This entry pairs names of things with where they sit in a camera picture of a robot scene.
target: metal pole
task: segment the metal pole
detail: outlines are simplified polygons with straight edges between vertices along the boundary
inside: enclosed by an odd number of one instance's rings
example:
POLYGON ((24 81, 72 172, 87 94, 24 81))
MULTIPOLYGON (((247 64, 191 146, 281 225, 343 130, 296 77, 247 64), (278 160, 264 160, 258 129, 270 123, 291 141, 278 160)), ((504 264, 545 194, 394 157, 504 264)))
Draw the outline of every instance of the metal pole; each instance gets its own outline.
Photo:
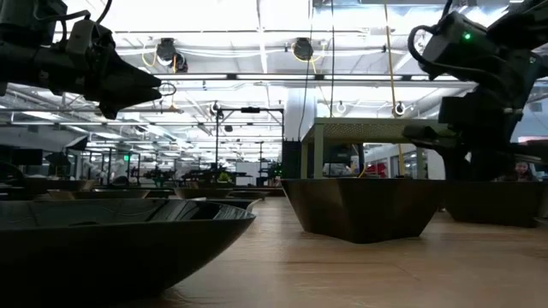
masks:
POLYGON ((110 184, 110 166, 112 164, 112 148, 109 149, 109 172, 108 174, 106 175, 106 185, 109 185, 110 184))
POLYGON ((140 154, 137 156, 137 185, 140 186, 140 154))
POLYGON ((282 160, 280 161, 280 169, 283 170, 283 142, 285 141, 285 113, 282 112, 282 160))
MULTIPOLYGON (((259 178, 263 177, 262 170, 263 170, 263 141, 259 142, 259 178)), ((255 183, 255 184, 260 184, 258 186, 262 187, 263 186, 262 179, 259 181, 259 183, 255 183)))
POLYGON ((131 175, 130 174, 130 172, 131 172, 130 168, 131 168, 131 152, 129 152, 129 154, 128 154, 128 182, 129 182, 129 177, 131 175))
POLYGON ((217 113, 215 114, 215 122, 217 125, 216 133, 215 133, 215 170, 219 169, 219 110, 217 110, 217 113))
POLYGON ((92 152, 89 152, 89 168, 87 169, 87 179, 92 179, 92 152))
MULTIPOLYGON (((101 153, 101 171, 99 175, 103 173, 104 170, 104 153, 101 153)), ((103 176, 101 176, 101 185, 103 185, 103 176)))

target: metal frame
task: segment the metal frame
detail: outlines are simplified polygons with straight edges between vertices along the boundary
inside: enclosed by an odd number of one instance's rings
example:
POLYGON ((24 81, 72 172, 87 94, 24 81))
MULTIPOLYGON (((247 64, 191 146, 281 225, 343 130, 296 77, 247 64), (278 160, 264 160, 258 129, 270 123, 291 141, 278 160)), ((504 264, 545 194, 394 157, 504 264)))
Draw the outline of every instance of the metal frame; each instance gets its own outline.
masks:
MULTIPOLYGON (((90 151, 90 150, 84 150, 82 151, 82 157, 84 157, 84 152, 88 152, 89 153, 89 158, 90 158, 90 162, 92 161, 92 154, 93 153, 98 153, 98 154, 101 154, 101 172, 103 172, 103 168, 104 168, 104 157, 106 155, 105 152, 99 152, 99 151, 90 151)), ((140 185, 140 153, 139 152, 133 152, 133 151, 118 151, 117 149, 113 149, 113 148, 109 148, 109 162, 108 162, 108 174, 107 174, 107 185, 110 184, 110 166, 112 164, 112 154, 128 154, 129 155, 129 159, 128 159, 128 169, 126 171, 126 174, 128 176, 128 179, 130 178, 130 175, 131 175, 131 156, 133 154, 137 155, 137 184, 140 185)), ((91 168, 87 171, 87 179, 88 180, 91 180, 91 168)))
POLYGON ((314 124, 301 143, 301 178, 306 179, 308 173, 308 145, 314 143, 314 155, 313 155, 313 171, 314 179, 323 178, 324 168, 324 142, 325 140, 332 140, 340 143, 409 143, 409 141, 401 135, 395 136, 375 136, 373 133, 362 136, 352 136, 350 138, 338 138, 330 134, 332 128, 337 129, 345 126, 395 126, 403 127, 407 125, 419 125, 429 126, 436 130, 446 128, 445 125, 439 124, 437 120, 423 120, 423 119, 374 119, 374 118, 315 118, 314 124))
MULTIPOLYGON (((248 110, 248 108, 219 108, 219 109, 217 109, 217 112, 215 114, 215 123, 216 123, 216 126, 215 126, 215 131, 216 131, 215 132, 215 168, 216 169, 218 169, 218 164, 219 164, 219 127, 222 126, 221 124, 223 122, 225 122, 235 112, 248 113, 248 112, 246 112, 246 110, 248 110), (224 112, 224 111, 227 111, 229 113, 223 118, 222 121, 219 121, 220 120, 219 119, 219 113, 224 112)), ((284 124, 285 123, 285 114, 284 114, 285 109, 257 108, 255 110, 258 110, 259 113, 260 112, 267 112, 269 115, 272 116, 273 119, 275 119, 274 121, 276 121, 276 124, 272 123, 272 125, 279 125, 279 126, 282 127, 282 152, 283 152, 283 136, 285 135, 285 124, 284 124), (281 121, 279 121, 272 114, 273 111, 277 111, 277 112, 280 112, 282 114, 282 120, 281 121)), ((261 143, 260 150, 259 150, 260 159, 262 159, 262 152, 263 152, 262 146, 263 145, 261 143)))

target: robotic arm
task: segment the robotic arm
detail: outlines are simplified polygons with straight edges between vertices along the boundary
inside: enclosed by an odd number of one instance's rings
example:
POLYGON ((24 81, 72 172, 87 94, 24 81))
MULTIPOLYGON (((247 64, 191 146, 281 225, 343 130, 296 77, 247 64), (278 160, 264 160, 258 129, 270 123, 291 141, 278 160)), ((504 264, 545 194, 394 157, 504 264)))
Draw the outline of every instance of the robotic arm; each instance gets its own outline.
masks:
POLYGON ((62 0, 0 0, 0 95, 8 82, 49 88, 54 94, 82 94, 98 101, 108 119, 119 110, 162 97, 161 80, 124 62, 112 32, 87 11, 67 14, 62 0), (67 39, 66 21, 74 24, 67 39), (63 38, 53 44, 57 22, 63 38))
POLYGON ((488 28, 448 14, 450 5, 437 25, 412 30, 409 52, 431 80, 450 74, 478 85, 462 98, 442 99, 438 121, 448 132, 409 126, 404 135, 444 158, 448 180, 490 181, 518 156, 538 163, 548 151, 512 145, 510 139, 534 82, 548 75, 546 57, 532 52, 548 43, 548 1, 526 0, 488 28), (419 30, 432 34, 422 55, 414 48, 419 30), (469 152, 470 162, 464 158, 469 152))

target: wooden table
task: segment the wooden table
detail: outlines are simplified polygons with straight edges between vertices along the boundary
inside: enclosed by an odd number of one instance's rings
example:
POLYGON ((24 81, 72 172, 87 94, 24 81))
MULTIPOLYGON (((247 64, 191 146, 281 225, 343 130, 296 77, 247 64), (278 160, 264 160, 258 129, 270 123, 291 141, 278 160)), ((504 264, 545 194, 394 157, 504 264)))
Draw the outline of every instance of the wooden table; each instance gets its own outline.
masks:
POLYGON ((548 231, 453 222, 420 238, 356 245, 306 234, 285 198, 267 198, 249 230, 161 299, 175 307, 468 308, 548 306, 548 231))

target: fluorescent light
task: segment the fluorescent light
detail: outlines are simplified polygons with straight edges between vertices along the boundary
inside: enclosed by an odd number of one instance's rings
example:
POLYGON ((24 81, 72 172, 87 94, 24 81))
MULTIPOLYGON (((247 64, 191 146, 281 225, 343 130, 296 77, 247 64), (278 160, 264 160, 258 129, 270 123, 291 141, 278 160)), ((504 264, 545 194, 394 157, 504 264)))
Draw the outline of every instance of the fluorescent light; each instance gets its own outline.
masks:
MULTIPOLYGON (((421 76, 411 76, 411 80, 415 80, 415 81, 429 81, 430 78, 428 78, 428 76, 424 76, 424 75, 421 75, 421 76)), ((442 75, 442 76, 436 77, 436 79, 435 79, 434 81, 458 81, 458 79, 455 78, 455 77, 453 77, 453 76, 442 75)))
MULTIPOLYGON (((389 75, 352 75, 352 74, 345 74, 345 75, 326 75, 325 78, 327 80, 365 80, 365 81, 375 81, 375 80, 390 80, 389 75)), ((401 75, 395 75, 394 80, 401 80, 401 75)))
POLYGON ((106 122, 106 125, 111 125, 111 126, 124 126, 124 125, 141 125, 141 126, 147 126, 147 125, 151 125, 151 123, 149 122, 133 122, 133 121, 130 121, 130 122, 106 122))
POLYGON ((55 125, 55 123, 53 123, 53 122, 46 122, 46 121, 27 121, 27 122, 15 121, 15 122, 8 122, 8 124, 12 124, 12 125, 39 125, 39 126, 55 125))
POLYGON ((143 149, 143 150, 154 150, 153 145, 137 145, 137 147, 143 149))
POLYGON ((86 151, 109 151, 108 148, 86 148, 86 151))
POLYGON ((99 137, 107 138, 107 139, 122 139, 123 137, 116 133, 95 133, 99 137))
POLYGON ((60 120, 60 119, 62 119, 61 116, 53 115, 51 112, 26 111, 26 112, 23 112, 23 114, 25 114, 25 115, 27 115, 27 116, 35 116, 35 117, 38 117, 38 118, 44 119, 44 120, 52 120, 52 121, 55 121, 55 120, 60 120))
POLYGON ((82 125, 82 126, 100 126, 101 122, 61 122, 61 125, 82 125))
POLYGON ((79 128, 79 127, 68 126, 68 128, 70 128, 70 129, 72 129, 76 132, 80 132, 80 133, 89 133, 87 130, 79 128))
POLYGON ((226 80, 226 74, 154 74, 161 80, 226 80))
POLYGON ((314 75, 309 74, 238 74, 238 80, 306 80, 313 79, 314 75))

